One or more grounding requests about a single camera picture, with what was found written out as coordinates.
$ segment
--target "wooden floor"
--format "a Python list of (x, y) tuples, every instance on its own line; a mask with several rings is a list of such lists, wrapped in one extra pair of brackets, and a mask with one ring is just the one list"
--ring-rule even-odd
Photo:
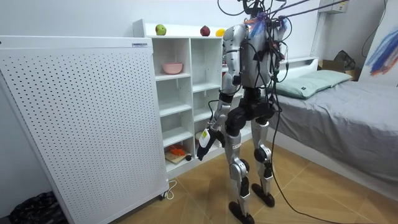
[[(241, 158), (250, 163), (250, 182), (259, 183), (250, 141), (242, 145)], [(398, 202), (277, 146), (274, 167), (283, 193), (298, 211), (334, 222), (398, 223)], [(228, 210), (228, 203), (235, 199), (224, 154), (182, 174), (176, 181), (173, 200), (155, 201), (114, 223), (239, 223)], [(292, 211), (275, 183), (272, 194), (276, 200), (274, 208), (264, 206), (251, 194), (249, 208), (256, 223), (325, 223)]]

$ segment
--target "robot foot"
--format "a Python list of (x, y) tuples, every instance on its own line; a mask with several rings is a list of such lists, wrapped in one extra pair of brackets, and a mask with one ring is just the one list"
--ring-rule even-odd
[(242, 214), (241, 207), (236, 202), (229, 203), (229, 210), (232, 214), (241, 221), (242, 224), (254, 224), (254, 219), (251, 215), (247, 215), (246, 217)]
[(270, 207), (273, 208), (275, 206), (275, 199), (271, 194), (266, 195), (264, 193), (264, 191), (262, 190), (262, 187), (258, 184), (252, 184), (251, 185), (252, 190), (254, 191), (254, 193), (261, 198), (264, 203)]

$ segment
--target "white power cord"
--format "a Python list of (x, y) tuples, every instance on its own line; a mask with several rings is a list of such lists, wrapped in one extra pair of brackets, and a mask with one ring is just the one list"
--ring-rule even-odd
[(172, 180), (172, 181), (170, 181), (169, 182), (169, 184), (171, 184), (172, 182), (174, 182), (174, 185), (173, 186), (171, 186), (170, 188), (169, 188), (169, 190), (168, 191), (166, 191), (166, 198), (167, 198), (167, 200), (173, 200), (173, 198), (174, 198), (174, 194), (173, 194), (173, 192), (172, 192), (172, 189), (173, 189), (173, 187), (175, 187), (176, 186), (176, 184), (177, 184), (177, 181), (176, 180)]

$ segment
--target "green apple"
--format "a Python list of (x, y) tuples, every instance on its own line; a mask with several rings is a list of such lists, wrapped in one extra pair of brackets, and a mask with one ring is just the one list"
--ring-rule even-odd
[(155, 30), (156, 35), (166, 35), (166, 27), (164, 27), (162, 24), (157, 25)]

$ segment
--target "label sticker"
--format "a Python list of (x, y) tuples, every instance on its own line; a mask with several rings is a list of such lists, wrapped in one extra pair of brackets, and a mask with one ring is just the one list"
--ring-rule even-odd
[(132, 47), (148, 47), (148, 44), (143, 44), (143, 43), (132, 44)]
[(207, 129), (205, 129), (200, 136), (199, 144), (201, 147), (206, 147), (209, 141), (210, 141), (210, 135)]
[(241, 145), (242, 145), (241, 143), (234, 145), (234, 146), (232, 146), (232, 149), (237, 149), (237, 148), (241, 147)]

